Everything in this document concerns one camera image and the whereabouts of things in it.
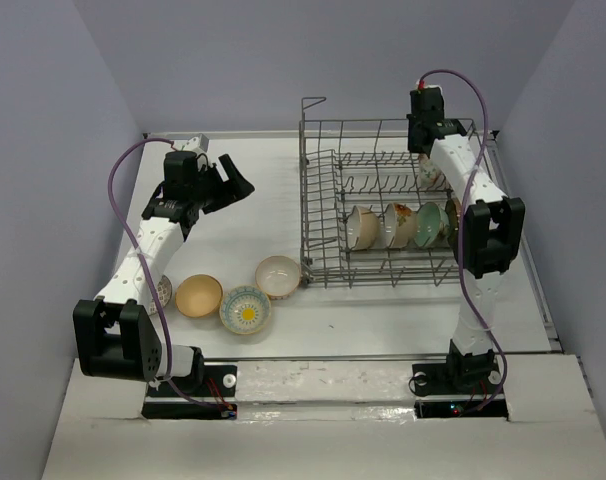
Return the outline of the leaf and flower pattern bowl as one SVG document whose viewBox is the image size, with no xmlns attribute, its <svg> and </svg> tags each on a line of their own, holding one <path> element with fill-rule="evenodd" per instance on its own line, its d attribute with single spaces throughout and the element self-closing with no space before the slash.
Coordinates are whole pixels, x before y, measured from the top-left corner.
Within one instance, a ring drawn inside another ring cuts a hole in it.
<svg viewBox="0 0 606 480">
<path fill-rule="evenodd" d="M 449 190 L 450 184 L 442 170 L 426 154 L 418 156 L 419 186 L 425 190 Z"/>
</svg>

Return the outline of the white bowl with patterned outside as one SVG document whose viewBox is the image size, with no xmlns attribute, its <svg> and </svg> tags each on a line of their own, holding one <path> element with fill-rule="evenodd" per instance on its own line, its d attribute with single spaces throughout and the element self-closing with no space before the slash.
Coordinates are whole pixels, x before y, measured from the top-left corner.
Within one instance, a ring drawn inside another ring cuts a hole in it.
<svg viewBox="0 0 606 480">
<path fill-rule="evenodd" d="M 270 299 L 285 299 L 298 289 L 301 268 L 295 260 L 287 256 L 270 256 L 258 264 L 255 282 Z"/>
</svg>

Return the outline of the brown glazed bowl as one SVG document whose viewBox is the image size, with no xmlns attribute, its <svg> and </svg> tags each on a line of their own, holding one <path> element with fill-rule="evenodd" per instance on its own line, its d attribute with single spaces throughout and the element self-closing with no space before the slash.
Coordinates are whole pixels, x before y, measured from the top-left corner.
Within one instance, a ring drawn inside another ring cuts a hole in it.
<svg viewBox="0 0 606 480">
<path fill-rule="evenodd" d="M 446 202 L 445 212 L 449 221 L 447 242 L 452 249 L 458 245 L 458 232 L 461 219 L 462 206 L 457 198 L 451 198 Z"/>
</svg>

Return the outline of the mint green bowl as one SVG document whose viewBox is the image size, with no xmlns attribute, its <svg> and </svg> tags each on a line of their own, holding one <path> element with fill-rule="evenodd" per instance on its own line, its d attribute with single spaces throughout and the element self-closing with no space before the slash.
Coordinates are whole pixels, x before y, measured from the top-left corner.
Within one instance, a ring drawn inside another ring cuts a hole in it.
<svg viewBox="0 0 606 480">
<path fill-rule="evenodd" d="M 414 242 L 419 248 L 432 248 L 449 234 L 449 230 L 450 221 L 446 211 L 434 202 L 425 203 L 417 214 Z"/>
</svg>

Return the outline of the plain white bowl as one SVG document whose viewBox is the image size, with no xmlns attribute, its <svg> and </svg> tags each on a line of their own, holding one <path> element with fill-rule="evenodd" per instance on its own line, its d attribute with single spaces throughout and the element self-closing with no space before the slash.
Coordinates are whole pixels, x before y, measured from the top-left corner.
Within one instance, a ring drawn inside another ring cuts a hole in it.
<svg viewBox="0 0 606 480">
<path fill-rule="evenodd" d="M 384 241 L 389 249 L 405 248 L 417 231 L 417 215 L 408 206 L 389 203 L 384 212 Z"/>
</svg>

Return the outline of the teal bowl with yellow centre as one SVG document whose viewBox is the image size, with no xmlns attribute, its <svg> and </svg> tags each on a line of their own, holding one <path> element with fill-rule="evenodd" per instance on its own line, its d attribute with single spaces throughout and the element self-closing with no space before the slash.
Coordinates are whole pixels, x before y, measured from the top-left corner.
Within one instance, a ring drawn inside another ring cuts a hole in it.
<svg viewBox="0 0 606 480">
<path fill-rule="evenodd" d="M 223 296 L 219 307 L 223 326 L 237 335 L 260 332 L 268 325 L 271 313 L 270 298 L 261 289 L 251 285 L 231 289 Z"/>
</svg>

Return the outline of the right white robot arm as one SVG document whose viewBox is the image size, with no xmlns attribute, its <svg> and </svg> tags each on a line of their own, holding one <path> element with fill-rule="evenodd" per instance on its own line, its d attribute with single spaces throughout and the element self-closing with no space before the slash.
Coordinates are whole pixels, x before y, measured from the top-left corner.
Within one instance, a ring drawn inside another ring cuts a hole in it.
<svg viewBox="0 0 606 480">
<path fill-rule="evenodd" d="M 411 387 L 419 397 L 496 392 L 496 297 L 519 251 L 525 205 L 483 170 L 483 149 L 473 149 L 462 123 L 446 117 L 438 86 L 419 84 L 410 93 L 408 149 L 435 164 L 461 204 L 453 248 L 462 293 L 457 326 L 446 359 L 414 365 Z"/>
</svg>

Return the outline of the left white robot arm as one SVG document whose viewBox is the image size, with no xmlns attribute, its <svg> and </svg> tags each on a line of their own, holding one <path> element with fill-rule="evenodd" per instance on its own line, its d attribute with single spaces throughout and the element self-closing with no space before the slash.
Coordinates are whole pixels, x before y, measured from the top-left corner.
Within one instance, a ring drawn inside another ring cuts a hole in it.
<svg viewBox="0 0 606 480">
<path fill-rule="evenodd" d="M 109 282 L 73 310 L 84 375 L 151 383 L 164 381 L 184 395 L 198 392 L 205 365 L 198 347 L 173 344 L 167 321 L 154 327 L 148 308 L 174 254 L 203 214 L 236 203 L 255 190 L 227 154 L 215 163 L 204 153 L 171 151 L 163 180 L 142 212 L 131 248 Z"/>
</svg>

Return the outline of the small patterned bowl under arm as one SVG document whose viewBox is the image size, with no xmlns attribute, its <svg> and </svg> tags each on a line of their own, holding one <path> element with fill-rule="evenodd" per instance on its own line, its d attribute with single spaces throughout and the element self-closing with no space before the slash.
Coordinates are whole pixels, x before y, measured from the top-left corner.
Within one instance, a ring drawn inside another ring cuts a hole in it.
<svg viewBox="0 0 606 480">
<path fill-rule="evenodd" d="M 156 295 L 162 308 L 165 308 L 168 305 L 172 299 L 172 293 L 172 283 L 166 275 L 163 275 L 156 286 Z M 150 301 L 147 311 L 150 315 L 156 315 L 158 313 L 157 305 L 154 300 Z"/>
</svg>

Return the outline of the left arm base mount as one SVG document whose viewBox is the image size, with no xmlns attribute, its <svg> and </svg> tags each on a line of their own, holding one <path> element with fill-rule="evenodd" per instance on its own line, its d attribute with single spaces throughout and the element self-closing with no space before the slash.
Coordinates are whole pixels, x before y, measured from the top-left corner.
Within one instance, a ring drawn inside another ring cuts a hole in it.
<svg viewBox="0 0 606 480">
<path fill-rule="evenodd" d="M 191 371 L 186 376 L 173 376 L 171 382 L 148 386 L 141 414 L 149 420 L 235 420 L 238 413 L 236 387 L 238 367 L 233 363 L 208 363 L 200 348 L 179 348 L 175 359 L 178 367 Z"/>
</svg>

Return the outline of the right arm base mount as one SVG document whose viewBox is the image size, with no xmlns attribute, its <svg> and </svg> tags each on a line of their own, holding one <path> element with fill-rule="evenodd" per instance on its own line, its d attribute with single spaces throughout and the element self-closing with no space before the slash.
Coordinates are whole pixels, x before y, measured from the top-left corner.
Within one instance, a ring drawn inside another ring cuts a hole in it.
<svg viewBox="0 0 606 480">
<path fill-rule="evenodd" d="M 508 408 L 502 391 L 500 367 L 493 362 L 490 370 L 450 372 L 445 361 L 412 365 L 408 389 L 414 396 L 418 419 L 503 418 Z"/>
</svg>

